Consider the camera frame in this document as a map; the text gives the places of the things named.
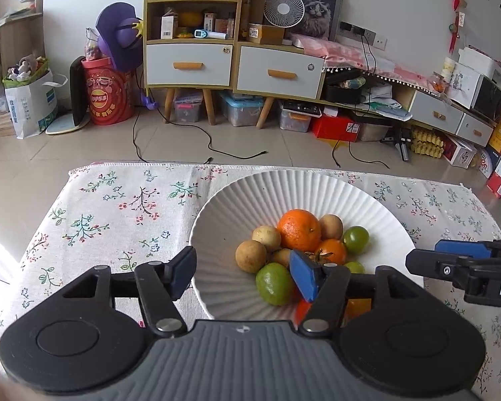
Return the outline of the green round tomato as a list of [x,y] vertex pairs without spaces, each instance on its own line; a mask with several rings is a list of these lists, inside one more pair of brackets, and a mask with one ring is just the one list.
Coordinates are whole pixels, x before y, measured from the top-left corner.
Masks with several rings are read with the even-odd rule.
[[359,263],[358,261],[351,261],[345,264],[345,267],[350,270],[352,273],[357,273],[357,274],[364,274],[365,273],[365,267],[363,266],[362,263]]

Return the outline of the red tomato large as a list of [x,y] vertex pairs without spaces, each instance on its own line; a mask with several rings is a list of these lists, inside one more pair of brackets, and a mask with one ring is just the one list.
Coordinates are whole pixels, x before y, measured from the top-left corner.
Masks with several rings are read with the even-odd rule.
[[297,327],[303,322],[303,320],[305,319],[306,315],[308,314],[311,306],[312,306],[312,303],[308,302],[304,299],[301,299],[297,303],[295,316],[294,316],[294,324]]

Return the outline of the purple plush toy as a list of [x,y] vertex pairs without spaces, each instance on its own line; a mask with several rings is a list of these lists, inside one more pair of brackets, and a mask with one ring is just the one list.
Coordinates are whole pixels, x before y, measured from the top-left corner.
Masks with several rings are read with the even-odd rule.
[[143,20],[125,2],[108,5],[98,15],[98,47],[111,59],[113,67],[129,73],[143,63]]

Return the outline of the light green tomato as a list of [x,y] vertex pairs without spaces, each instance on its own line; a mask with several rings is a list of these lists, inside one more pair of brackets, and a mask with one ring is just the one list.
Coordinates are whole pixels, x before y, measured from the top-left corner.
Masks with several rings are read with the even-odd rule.
[[268,263],[255,277],[257,291],[262,300],[272,306],[286,306],[295,298],[296,285],[289,270],[280,263]]

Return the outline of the white paper bag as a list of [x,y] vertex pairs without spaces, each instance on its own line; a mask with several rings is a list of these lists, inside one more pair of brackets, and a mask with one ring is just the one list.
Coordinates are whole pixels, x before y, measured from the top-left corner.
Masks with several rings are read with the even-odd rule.
[[33,83],[5,89],[17,139],[44,132],[57,116],[57,89],[68,84],[63,74],[48,71]]

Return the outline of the wooden drawer cabinet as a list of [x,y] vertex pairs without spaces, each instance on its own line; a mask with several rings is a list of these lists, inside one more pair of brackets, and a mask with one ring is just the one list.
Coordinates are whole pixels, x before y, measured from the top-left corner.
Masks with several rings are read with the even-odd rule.
[[[324,83],[324,60],[302,49],[282,44],[248,42],[241,20],[244,0],[144,0],[145,87],[165,89],[164,113],[171,115],[176,93],[183,88],[200,89],[208,120],[215,124],[213,91],[265,98],[257,127],[268,118],[279,99],[317,102]],[[233,37],[167,38],[161,32],[162,16],[173,9],[235,15]]]

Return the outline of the clear storage box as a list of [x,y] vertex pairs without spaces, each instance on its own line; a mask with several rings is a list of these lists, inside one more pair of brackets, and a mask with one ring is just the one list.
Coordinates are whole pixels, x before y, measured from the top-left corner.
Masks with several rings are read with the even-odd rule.
[[200,90],[184,90],[174,99],[174,121],[196,123],[201,116],[203,93]]

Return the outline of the framed cat picture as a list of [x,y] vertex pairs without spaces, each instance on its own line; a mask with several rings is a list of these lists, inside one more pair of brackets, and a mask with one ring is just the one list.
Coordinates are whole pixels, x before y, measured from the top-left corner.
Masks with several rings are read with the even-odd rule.
[[302,21],[291,29],[291,33],[335,42],[341,21],[343,0],[302,0],[302,2],[305,15]]

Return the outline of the red box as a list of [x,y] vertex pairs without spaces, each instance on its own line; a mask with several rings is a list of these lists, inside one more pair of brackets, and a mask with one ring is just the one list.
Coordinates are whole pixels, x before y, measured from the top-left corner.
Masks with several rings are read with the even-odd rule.
[[323,115],[311,124],[311,132],[317,139],[356,142],[360,125],[349,117]]

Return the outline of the white ribbed plate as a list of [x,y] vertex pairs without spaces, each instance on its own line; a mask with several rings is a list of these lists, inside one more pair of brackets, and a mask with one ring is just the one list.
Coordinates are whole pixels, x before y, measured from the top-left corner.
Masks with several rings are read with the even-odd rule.
[[293,208],[315,216],[339,216],[345,226],[369,232],[361,262],[369,273],[388,265],[407,273],[414,244],[395,216],[370,194],[336,176],[311,170],[267,170],[238,179],[214,194],[194,221],[190,244],[198,257],[192,285],[210,319],[293,319],[292,305],[276,307],[260,297],[252,275],[238,268],[237,246],[258,226],[274,226]]

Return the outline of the orange tomato in plate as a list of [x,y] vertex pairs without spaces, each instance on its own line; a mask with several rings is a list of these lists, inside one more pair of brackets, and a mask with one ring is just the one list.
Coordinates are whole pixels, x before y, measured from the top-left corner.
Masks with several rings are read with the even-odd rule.
[[344,265],[347,259],[345,245],[337,239],[327,239],[319,243],[315,252],[316,260],[320,264],[335,263]]

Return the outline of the yellow orange tomato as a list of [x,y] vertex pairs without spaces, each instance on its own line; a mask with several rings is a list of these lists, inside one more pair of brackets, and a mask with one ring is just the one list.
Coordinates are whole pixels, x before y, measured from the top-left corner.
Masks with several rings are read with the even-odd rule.
[[344,321],[350,322],[353,319],[358,318],[365,313],[368,313],[372,309],[371,299],[351,299],[346,304],[346,310],[344,314]]

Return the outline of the large orange mandarin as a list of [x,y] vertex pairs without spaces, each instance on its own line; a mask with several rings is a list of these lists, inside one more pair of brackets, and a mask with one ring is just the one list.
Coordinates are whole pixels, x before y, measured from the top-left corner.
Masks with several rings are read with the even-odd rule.
[[321,241],[321,226],[318,218],[302,209],[284,213],[277,224],[281,245],[291,250],[314,252]]

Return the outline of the dark green tomato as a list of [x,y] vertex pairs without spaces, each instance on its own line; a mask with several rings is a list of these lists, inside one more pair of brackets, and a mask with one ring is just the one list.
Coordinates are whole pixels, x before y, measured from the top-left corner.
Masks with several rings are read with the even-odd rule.
[[362,254],[369,243],[369,232],[363,226],[352,226],[344,232],[343,244],[349,255]]

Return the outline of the blue lid storage box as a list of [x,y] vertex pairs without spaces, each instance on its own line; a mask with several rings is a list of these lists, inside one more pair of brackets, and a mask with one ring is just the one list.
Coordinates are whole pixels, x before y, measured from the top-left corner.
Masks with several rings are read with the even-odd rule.
[[258,96],[220,91],[222,115],[233,127],[256,126],[262,112],[264,99]]

